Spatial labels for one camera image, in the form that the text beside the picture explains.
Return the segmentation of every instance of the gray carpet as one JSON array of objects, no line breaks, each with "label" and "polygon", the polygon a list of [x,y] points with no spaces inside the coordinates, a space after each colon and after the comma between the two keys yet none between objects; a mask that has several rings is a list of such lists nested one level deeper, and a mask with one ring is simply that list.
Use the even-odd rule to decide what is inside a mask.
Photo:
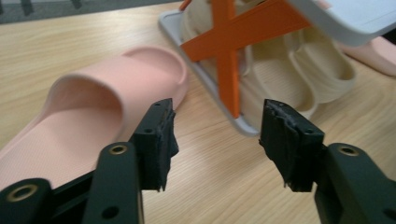
[{"label": "gray carpet", "polygon": [[0,0],[0,24],[36,21],[177,1],[180,0],[48,0],[47,2],[21,0],[18,4],[9,2],[2,4],[2,0]]}]

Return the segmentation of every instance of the pink slipper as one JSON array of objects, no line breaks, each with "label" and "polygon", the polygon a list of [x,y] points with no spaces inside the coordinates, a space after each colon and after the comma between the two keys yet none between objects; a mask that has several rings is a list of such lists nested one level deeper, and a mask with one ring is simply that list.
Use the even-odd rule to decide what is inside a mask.
[{"label": "pink slipper", "polygon": [[396,77],[396,46],[386,38],[379,36],[358,47],[339,45],[346,55],[387,76]]},{"label": "pink slipper", "polygon": [[127,141],[149,107],[188,88],[187,69],[173,52],[130,49],[54,83],[44,108],[0,150],[0,190],[46,178],[53,188],[91,171],[106,145]]}]

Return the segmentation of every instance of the gray fabric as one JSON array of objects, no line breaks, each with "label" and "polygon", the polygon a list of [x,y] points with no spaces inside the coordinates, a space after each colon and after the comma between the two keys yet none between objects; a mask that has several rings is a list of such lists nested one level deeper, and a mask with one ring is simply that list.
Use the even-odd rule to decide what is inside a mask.
[{"label": "gray fabric", "polygon": [[35,21],[129,7],[143,7],[179,0],[66,0],[61,2],[33,2],[21,0],[19,4],[2,4],[0,0],[0,24],[18,21]]}]

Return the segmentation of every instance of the orange cross brace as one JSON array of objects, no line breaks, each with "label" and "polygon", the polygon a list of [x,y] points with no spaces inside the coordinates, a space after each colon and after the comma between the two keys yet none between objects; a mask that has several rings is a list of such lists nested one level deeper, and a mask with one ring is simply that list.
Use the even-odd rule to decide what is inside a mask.
[{"label": "orange cross brace", "polygon": [[[184,9],[191,0],[185,0]],[[238,61],[236,52],[247,45],[310,26],[284,0],[266,0],[235,16],[233,0],[212,0],[213,28],[182,44],[193,62],[216,57],[219,98],[239,117]]]}]

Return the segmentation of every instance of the light wood surface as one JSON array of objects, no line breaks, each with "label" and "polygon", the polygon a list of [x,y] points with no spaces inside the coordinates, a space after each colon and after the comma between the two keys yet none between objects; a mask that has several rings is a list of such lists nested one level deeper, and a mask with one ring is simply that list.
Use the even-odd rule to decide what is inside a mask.
[{"label": "light wood surface", "polygon": [[[136,45],[172,48],[157,21],[179,4],[1,25],[0,147],[41,110],[61,75]],[[396,79],[352,64],[353,90],[321,105],[312,121],[326,145],[360,147],[396,179]],[[314,194],[284,189],[258,137],[239,133],[193,73],[190,84],[166,191],[144,192],[147,223],[319,223]]]}]

